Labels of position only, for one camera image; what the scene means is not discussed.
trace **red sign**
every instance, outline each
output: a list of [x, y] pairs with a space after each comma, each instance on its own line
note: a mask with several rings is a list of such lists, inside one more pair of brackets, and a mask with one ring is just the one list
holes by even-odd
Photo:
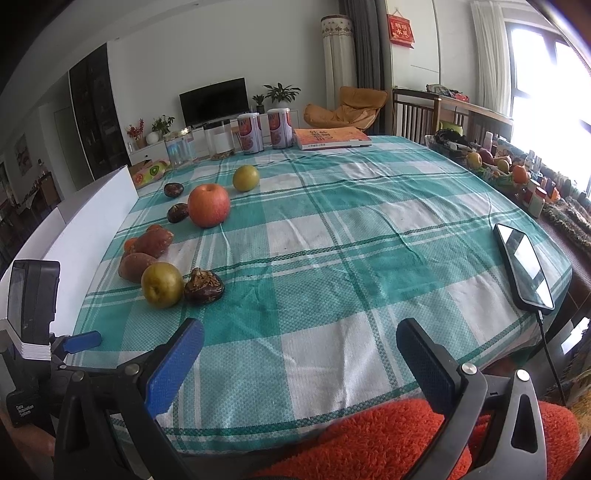
[[403, 47], [413, 48], [414, 37], [410, 20], [396, 15], [388, 15], [390, 42]]

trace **television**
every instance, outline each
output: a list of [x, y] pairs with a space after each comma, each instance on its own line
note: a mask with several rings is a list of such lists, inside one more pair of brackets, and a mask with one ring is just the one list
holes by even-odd
[[249, 111], [244, 78], [181, 93], [179, 98], [187, 127], [196, 127]]

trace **teal and white tablecloth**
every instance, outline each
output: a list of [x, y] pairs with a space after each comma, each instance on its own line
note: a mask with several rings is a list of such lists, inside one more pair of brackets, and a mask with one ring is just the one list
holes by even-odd
[[[232, 174], [244, 164], [257, 166], [261, 182], [238, 193]], [[169, 181], [183, 183], [185, 195], [164, 196]], [[170, 206], [212, 182], [232, 199], [222, 225], [167, 223]], [[185, 452], [282, 445], [412, 392], [395, 341], [406, 317], [460, 363], [484, 365], [535, 341], [534, 316], [511, 300], [492, 235], [497, 222], [530, 236], [557, 307], [571, 277], [566, 257], [513, 203], [398, 137], [374, 137], [366, 148], [204, 161], [139, 194], [76, 324], [76, 333], [98, 330], [103, 343], [73, 363], [115, 367], [167, 341], [186, 317], [200, 319], [206, 346], [158, 417]], [[226, 284], [221, 300], [154, 310], [139, 286], [119, 278], [124, 241], [152, 223], [175, 235], [161, 260], [186, 277], [195, 266], [215, 271]]]

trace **gray curtain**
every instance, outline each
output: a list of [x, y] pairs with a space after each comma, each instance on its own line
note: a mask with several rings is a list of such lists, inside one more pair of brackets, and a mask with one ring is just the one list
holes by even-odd
[[[339, 0], [340, 13], [353, 21], [357, 85], [360, 88], [384, 89], [384, 60], [380, 45], [378, 9], [383, 0]], [[385, 134], [384, 109], [367, 131], [369, 135]]]

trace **can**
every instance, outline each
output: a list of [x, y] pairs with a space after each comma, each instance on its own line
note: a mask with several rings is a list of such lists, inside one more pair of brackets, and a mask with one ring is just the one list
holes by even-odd
[[289, 148], [294, 144], [294, 132], [288, 108], [272, 108], [267, 112], [271, 145], [273, 148]]
[[240, 145], [245, 154], [262, 152], [261, 116], [258, 113], [243, 113], [238, 115], [238, 134]]

